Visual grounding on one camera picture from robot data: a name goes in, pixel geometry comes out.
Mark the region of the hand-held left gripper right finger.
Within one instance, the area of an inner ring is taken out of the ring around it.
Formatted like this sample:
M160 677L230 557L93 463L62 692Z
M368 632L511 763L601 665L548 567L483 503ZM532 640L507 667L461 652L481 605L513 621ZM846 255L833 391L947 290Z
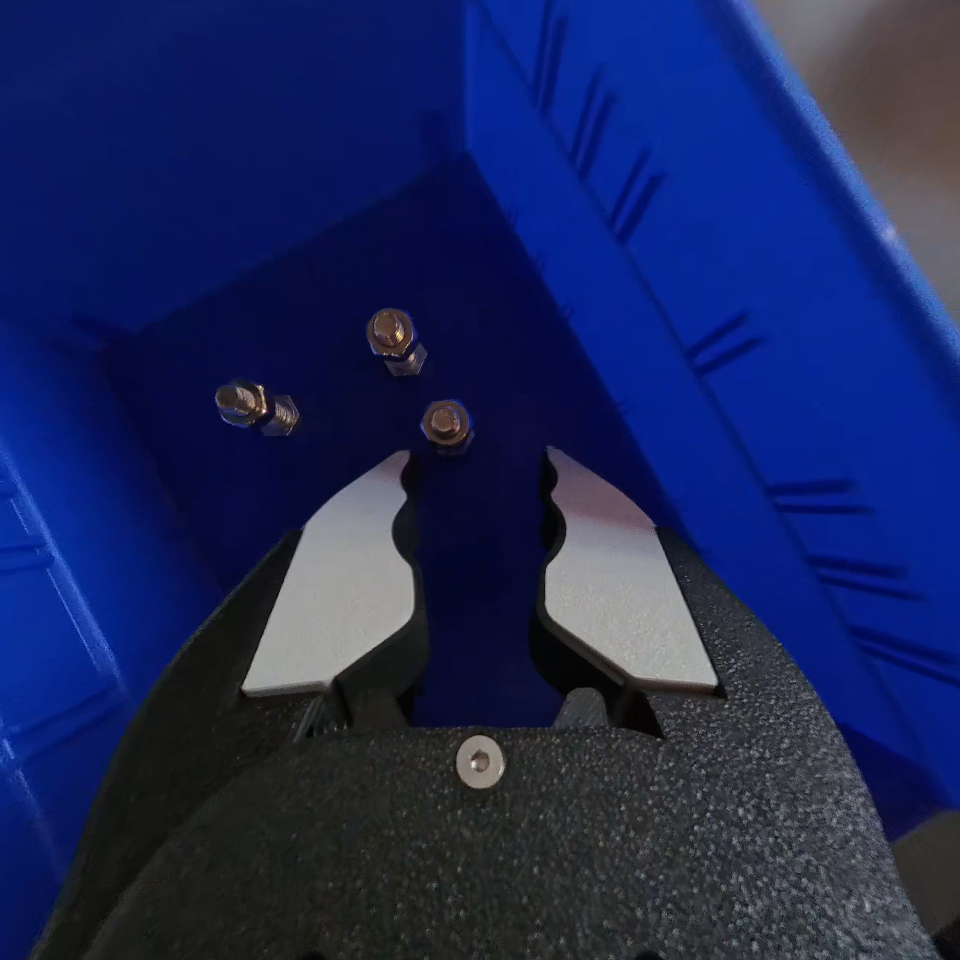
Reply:
M546 506L558 522L538 613L567 649L630 690L718 693L721 682L654 520L554 446Z

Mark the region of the blue plastic bin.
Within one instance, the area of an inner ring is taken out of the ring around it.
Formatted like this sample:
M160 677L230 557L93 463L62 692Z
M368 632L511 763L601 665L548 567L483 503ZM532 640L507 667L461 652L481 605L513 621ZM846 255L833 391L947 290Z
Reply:
M958 330L753 6L2 2L2 958L958 958ZM549 447L718 693L546 630ZM247 696L400 450L424 670Z

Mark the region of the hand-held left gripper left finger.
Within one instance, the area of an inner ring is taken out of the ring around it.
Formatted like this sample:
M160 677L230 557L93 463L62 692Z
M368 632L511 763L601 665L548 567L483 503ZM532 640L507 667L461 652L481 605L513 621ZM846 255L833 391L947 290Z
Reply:
M414 509L399 450L352 481L305 523L242 691L249 697L367 690L397 697L426 668Z

